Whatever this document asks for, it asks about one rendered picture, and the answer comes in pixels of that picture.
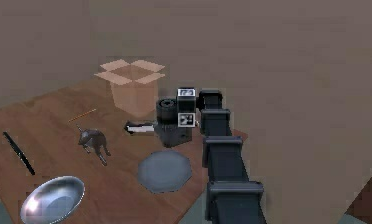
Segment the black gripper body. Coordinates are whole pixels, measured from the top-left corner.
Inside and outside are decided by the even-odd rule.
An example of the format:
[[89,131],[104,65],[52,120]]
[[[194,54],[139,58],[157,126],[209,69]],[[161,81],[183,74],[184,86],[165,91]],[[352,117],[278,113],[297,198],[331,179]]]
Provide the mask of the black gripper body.
[[178,126],[175,98],[159,99],[156,103],[156,117],[155,133],[164,147],[172,148],[192,140],[192,129]]

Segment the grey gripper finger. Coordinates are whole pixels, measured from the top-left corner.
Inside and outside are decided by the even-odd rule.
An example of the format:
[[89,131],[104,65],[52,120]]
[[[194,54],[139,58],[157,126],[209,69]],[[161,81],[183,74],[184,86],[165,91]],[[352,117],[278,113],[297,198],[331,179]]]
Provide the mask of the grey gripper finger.
[[140,133],[149,133],[154,132],[155,129],[153,126],[128,126],[126,128],[126,132],[133,135],[133,134],[140,134]]
[[157,123],[156,122],[133,122],[133,121],[127,121],[125,126],[126,127],[154,127]]

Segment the open brown cardboard box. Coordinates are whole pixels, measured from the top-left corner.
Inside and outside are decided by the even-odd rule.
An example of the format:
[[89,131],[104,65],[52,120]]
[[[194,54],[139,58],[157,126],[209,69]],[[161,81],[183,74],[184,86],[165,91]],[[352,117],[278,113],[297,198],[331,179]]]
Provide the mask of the open brown cardboard box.
[[128,63],[123,59],[101,65],[96,76],[110,83],[114,105],[135,117],[145,117],[155,110],[158,80],[164,77],[164,65],[146,60]]

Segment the grey round plate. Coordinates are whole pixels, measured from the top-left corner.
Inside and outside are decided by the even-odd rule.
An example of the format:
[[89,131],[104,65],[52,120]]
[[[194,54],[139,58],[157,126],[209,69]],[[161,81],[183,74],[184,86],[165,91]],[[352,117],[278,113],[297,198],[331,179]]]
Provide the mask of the grey round plate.
[[153,152],[138,165],[138,182],[154,194],[178,191],[191,177],[190,160],[175,150]]

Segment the grey dog figurine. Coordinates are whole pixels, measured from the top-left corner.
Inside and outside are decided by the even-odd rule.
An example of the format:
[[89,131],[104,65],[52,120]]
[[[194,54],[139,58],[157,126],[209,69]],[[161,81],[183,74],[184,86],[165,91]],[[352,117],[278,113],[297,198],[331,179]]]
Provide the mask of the grey dog figurine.
[[93,149],[96,156],[100,159],[102,165],[106,166],[107,160],[101,153],[101,150],[104,150],[107,156],[111,155],[107,148],[106,136],[98,129],[82,129],[79,125],[77,125],[77,128],[80,131],[78,144],[87,153],[90,153],[90,150]]

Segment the shiny silver metal bowl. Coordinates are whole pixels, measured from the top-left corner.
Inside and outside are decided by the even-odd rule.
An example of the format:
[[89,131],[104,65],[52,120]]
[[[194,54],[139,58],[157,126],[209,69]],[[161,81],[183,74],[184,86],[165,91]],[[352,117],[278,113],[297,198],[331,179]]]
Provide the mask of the shiny silver metal bowl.
[[20,218],[24,224],[59,224],[80,205],[84,182],[75,176],[53,178],[34,189],[23,202]]

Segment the black pen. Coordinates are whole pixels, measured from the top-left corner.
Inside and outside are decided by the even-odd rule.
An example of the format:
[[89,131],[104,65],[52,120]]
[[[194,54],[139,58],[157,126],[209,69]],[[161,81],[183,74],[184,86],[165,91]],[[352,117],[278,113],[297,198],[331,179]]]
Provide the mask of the black pen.
[[29,171],[29,173],[31,175],[35,175],[35,170],[34,168],[32,167],[32,165],[30,164],[29,160],[27,159],[27,157],[25,156],[24,152],[21,150],[21,148],[17,145],[17,143],[12,139],[12,137],[9,135],[8,132],[4,131],[3,133],[3,136],[6,138],[6,140],[8,141],[10,147],[13,149],[13,151],[15,152],[15,154],[19,157],[19,159],[22,161],[22,163],[25,165],[25,167],[27,168],[27,170]]

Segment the brown wooden furniture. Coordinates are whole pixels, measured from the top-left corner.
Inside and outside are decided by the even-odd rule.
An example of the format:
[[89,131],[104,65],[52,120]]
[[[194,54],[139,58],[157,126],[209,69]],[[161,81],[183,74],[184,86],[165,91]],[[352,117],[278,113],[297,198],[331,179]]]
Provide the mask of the brown wooden furniture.
[[346,213],[366,224],[372,224],[372,177],[346,210]]

